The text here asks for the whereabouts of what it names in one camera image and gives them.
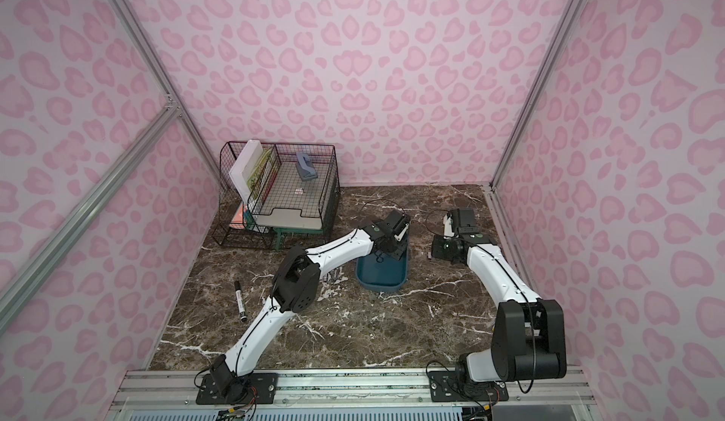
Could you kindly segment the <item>teal plastic storage box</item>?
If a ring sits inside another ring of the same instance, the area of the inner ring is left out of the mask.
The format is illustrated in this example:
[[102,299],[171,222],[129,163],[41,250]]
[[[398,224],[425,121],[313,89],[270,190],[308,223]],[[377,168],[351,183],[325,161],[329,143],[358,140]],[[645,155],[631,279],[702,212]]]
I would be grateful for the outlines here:
[[372,252],[358,258],[355,276],[362,288],[372,292],[394,293],[407,281],[409,245],[374,247]]

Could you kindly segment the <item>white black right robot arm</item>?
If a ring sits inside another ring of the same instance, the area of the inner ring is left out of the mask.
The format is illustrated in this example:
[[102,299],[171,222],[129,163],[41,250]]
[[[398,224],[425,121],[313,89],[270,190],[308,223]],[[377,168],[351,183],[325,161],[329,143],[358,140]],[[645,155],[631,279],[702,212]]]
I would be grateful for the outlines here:
[[545,299],[508,264],[500,246],[483,233],[474,211],[455,209],[432,241],[432,258],[466,264],[483,284],[497,313],[488,349],[461,356],[469,384],[562,379],[568,370],[564,311]]

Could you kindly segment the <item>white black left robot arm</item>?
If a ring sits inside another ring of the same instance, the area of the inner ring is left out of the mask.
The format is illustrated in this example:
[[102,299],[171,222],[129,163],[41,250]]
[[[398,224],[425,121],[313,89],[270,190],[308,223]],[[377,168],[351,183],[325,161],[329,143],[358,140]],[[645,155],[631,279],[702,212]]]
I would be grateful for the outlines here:
[[314,248],[291,248],[273,277],[269,296],[245,333],[215,359],[210,374],[223,392],[251,375],[282,327],[307,310],[322,277],[348,262],[384,254],[399,260],[408,248],[411,218],[392,210],[385,219],[367,221],[347,235]]

